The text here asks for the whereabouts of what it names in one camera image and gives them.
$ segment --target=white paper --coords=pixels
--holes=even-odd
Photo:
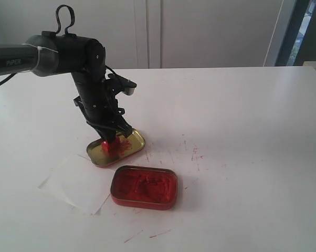
[[[95,214],[109,196],[113,175],[114,171],[71,154],[39,188],[85,213]]]

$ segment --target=table surface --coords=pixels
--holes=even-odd
[[[316,251],[312,67],[118,73],[138,84],[118,98],[146,147],[111,169],[172,169],[175,207],[109,197],[89,215],[40,191],[98,135],[73,104],[70,75],[21,73],[0,87],[0,251]]]

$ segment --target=red paste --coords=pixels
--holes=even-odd
[[[113,196],[121,200],[166,204],[176,194],[176,178],[166,172],[124,169],[114,179]]]

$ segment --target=red object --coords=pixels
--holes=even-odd
[[[176,174],[167,169],[122,166],[111,183],[111,197],[122,206],[170,209],[177,197]]]
[[[101,143],[102,149],[110,152],[115,149],[117,149],[120,146],[120,138],[116,136],[115,140],[112,143],[108,143],[107,141],[104,141]]]

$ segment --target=red tin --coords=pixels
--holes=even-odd
[[[176,201],[177,188],[171,170],[125,165],[116,170],[110,194],[118,205],[167,210]]]

